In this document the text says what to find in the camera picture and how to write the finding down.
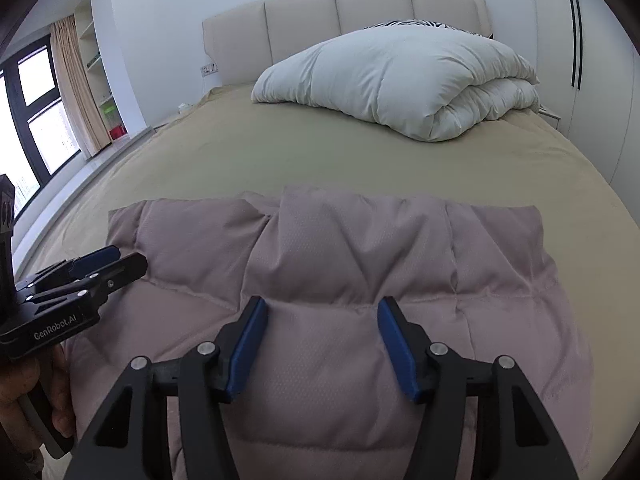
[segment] window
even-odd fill
[[[14,183],[16,215],[78,151],[46,36],[0,65],[0,174]]]

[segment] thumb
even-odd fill
[[[40,378],[40,364],[36,358],[0,367],[0,406],[7,406],[29,393]]]

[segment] white comforter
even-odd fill
[[[450,28],[358,30],[271,66],[252,100],[340,110],[416,140],[447,140],[512,108],[538,111],[533,67],[510,47]]]

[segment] mattress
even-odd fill
[[[640,230],[591,163],[530,110],[421,144],[340,112],[252,104],[250,93],[251,86],[213,90],[110,167],[56,223],[30,268],[101,247],[108,212],[139,200],[277,195],[287,184],[309,184],[535,205],[593,351],[593,449],[582,478],[600,480],[640,420],[640,374],[629,372],[640,369]]]

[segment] window pane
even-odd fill
[[[55,86],[47,47],[44,47],[34,56],[18,63],[18,70],[20,71],[20,82],[22,83],[22,92],[27,106]]]
[[[0,174],[5,173],[15,186],[15,213],[18,214],[40,186],[15,132],[4,76],[0,76],[0,146]]]
[[[56,171],[78,151],[62,101],[37,116],[29,127],[49,173]]]

